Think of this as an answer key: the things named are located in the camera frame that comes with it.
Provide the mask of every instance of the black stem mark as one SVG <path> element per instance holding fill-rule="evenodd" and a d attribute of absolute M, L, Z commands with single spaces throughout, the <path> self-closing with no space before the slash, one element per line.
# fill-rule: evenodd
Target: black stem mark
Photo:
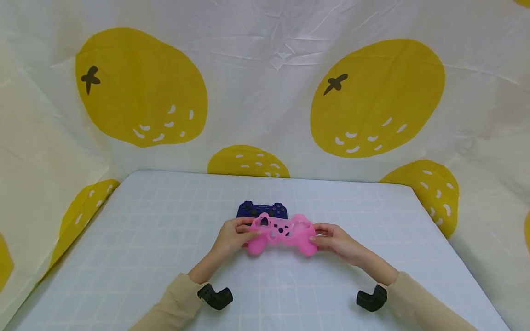
<path fill-rule="evenodd" d="M 329 93 L 329 91 L 331 91 L 332 89 L 340 91 L 342 89 L 342 85 L 340 83 L 341 83 L 341 81 L 345 80 L 346 78 L 348 78 L 348 74 L 342 74 L 342 75 L 340 75 L 337 78 L 328 79 L 328 83 L 330 83 L 330 86 L 328 86 L 328 88 L 326 88 L 326 91 L 324 91 L 324 95 Z"/>
<path fill-rule="evenodd" d="M 89 69 L 89 72 L 86 73 L 86 75 L 81 76 L 81 82 L 86 82 L 86 93 L 87 95 L 90 95 L 90 87 L 92 84 L 100 84 L 101 81 L 99 78 L 95 76 L 95 74 L 98 72 L 98 67 L 92 66 Z"/>

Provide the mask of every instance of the black wrist strap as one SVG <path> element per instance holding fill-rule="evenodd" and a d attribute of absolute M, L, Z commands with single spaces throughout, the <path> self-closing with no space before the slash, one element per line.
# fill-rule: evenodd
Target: black wrist strap
<path fill-rule="evenodd" d="M 357 293 L 357 305 L 370 312 L 378 311 L 385 304 L 386 299 L 386 289 L 380 285 L 375 285 L 374 294 L 362 291 Z"/>
<path fill-rule="evenodd" d="M 216 310 L 221 310 L 234 301 L 234 297 L 229 288 L 225 288 L 217 293 L 209 283 L 197 292 L 197 296 Z"/>

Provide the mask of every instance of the black device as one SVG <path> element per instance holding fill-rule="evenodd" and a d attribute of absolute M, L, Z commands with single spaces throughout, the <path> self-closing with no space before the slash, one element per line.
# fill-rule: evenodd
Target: black device
<path fill-rule="evenodd" d="M 357 305 L 364 309 L 375 312 L 378 311 L 386 302 L 386 289 L 381 285 L 375 285 L 374 294 L 359 291 L 357 293 Z"/>
<path fill-rule="evenodd" d="M 275 202 L 273 205 L 254 204 L 252 201 L 245 201 L 239 205 L 236 217 L 258 217 L 261 213 L 266 212 L 270 217 L 287 219 L 287 208 L 281 202 Z"/>
<path fill-rule="evenodd" d="M 197 292 L 197 296 L 216 310 L 222 310 L 234 301 L 234 297 L 229 288 L 224 288 L 217 293 L 211 284 L 206 284 L 200 289 Z"/>

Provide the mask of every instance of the white backdrop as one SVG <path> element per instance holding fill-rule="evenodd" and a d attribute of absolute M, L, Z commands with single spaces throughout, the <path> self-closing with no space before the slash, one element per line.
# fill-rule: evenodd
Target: white backdrop
<path fill-rule="evenodd" d="M 170 169 L 410 185 L 524 329 L 529 7 L 0 0 L 0 328 L 119 181 Z"/>

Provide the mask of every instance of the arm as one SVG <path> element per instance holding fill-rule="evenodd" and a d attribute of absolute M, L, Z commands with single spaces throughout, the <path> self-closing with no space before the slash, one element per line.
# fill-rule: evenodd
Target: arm
<path fill-rule="evenodd" d="M 129 331 L 179 331 L 199 311 L 201 299 L 197 292 L 204 287 L 223 261 L 248 240 L 259 235 L 249 232 L 244 223 L 252 218 L 240 217 L 226 221 L 210 252 L 188 273 L 179 274 L 169 284 L 160 301 Z"/>
<path fill-rule="evenodd" d="M 339 226 L 317 223 L 315 229 L 320 236 L 311 240 L 319 249 L 335 253 L 347 263 L 358 266 L 383 286 L 388 296 L 385 307 L 404 322 L 428 331 L 476 331 L 411 276 L 396 270 Z"/>

